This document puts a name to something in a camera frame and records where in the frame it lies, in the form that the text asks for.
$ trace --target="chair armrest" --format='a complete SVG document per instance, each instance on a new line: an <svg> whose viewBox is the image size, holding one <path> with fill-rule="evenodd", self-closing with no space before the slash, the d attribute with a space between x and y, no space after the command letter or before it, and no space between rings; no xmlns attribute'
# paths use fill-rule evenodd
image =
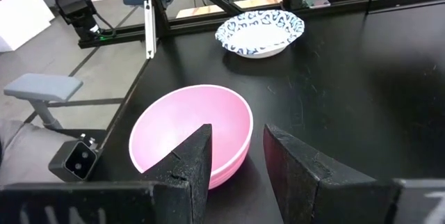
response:
<svg viewBox="0 0 445 224"><path fill-rule="evenodd" d="M17 99L66 102L82 85L83 82L74 77L24 74L9 83L3 92Z"/></svg>

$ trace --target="metal frame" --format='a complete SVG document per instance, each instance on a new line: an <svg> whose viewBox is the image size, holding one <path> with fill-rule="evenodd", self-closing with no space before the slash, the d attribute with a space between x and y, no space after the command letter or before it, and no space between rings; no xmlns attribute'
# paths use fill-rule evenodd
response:
<svg viewBox="0 0 445 224"><path fill-rule="evenodd" d="M187 33L199 33L203 31L216 30L225 20L235 15L239 15L249 10L266 10L266 9L280 9L280 4L273 4L269 6L241 9L234 3L226 0L210 0L215 5L224 10L221 13L211 13L208 15L198 15L193 17L185 17L179 19L168 20L165 7L161 0L151 0L153 6L153 16L156 18L155 38L162 39L173 35L181 35ZM387 9L401 10L405 7L412 6L427 6L426 4L444 3L445 0L334 0L329 7L317 9L298 9L292 11L301 18L308 18L314 16L328 15L331 13L344 13L352 11L364 11L365 15L374 13L381 13ZM122 42L131 42L136 40L144 40L146 36L145 25L127 26L116 29L116 36L108 39L96 39L89 42L79 42L81 48L96 47L101 45L111 45ZM147 50L155 51L151 45Z"/></svg>

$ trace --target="pink bowl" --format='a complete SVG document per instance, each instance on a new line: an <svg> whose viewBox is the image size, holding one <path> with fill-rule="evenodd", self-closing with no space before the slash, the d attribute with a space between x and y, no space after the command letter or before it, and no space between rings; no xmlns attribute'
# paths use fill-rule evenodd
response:
<svg viewBox="0 0 445 224"><path fill-rule="evenodd" d="M234 91L215 85L181 88L144 111L130 135L133 165L145 172L203 124L212 124L209 189L228 180L249 150L253 130L248 103Z"/></svg>

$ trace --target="paper bowl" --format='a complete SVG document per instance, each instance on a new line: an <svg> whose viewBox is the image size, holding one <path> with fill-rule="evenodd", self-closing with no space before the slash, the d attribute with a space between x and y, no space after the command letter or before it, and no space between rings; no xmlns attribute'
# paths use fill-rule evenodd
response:
<svg viewBox="0 0 445 224"><path fill-rule="evenodd" d="M305 31L305 23L283 10L250 11L228 19L215 33L222 47L246 58L283 51Z"/></svg>
<svg viewBox="0 0 445 224"><path fill-rule="evenodd" d="M248 103L233 90L215 85L173 91L149 106L133 127L131 161L143 173L203 124L212 124L209 188L228 180L248 153L253 117Z"/></svg>

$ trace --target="blue patterned rim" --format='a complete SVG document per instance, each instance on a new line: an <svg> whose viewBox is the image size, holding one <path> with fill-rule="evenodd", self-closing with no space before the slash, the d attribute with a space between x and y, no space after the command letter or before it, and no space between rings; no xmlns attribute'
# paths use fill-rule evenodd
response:
<svg viewBox="0 0 445 224"><path fill-rule="evenodd" d="M274 24L279 28L284 28L284 30L289 33L289 36L282 42L253 48L244 47L236 42L234 44L229 44L229 40L235 32L242 28L259 24ZM296 38L300 37L304 31L305 22L293 13L283 10L263 10L246 12L228 19L218 28L215 37L217 40L221 41L222 47L229 51L237 54L255 55L286 47Z"/></svg>

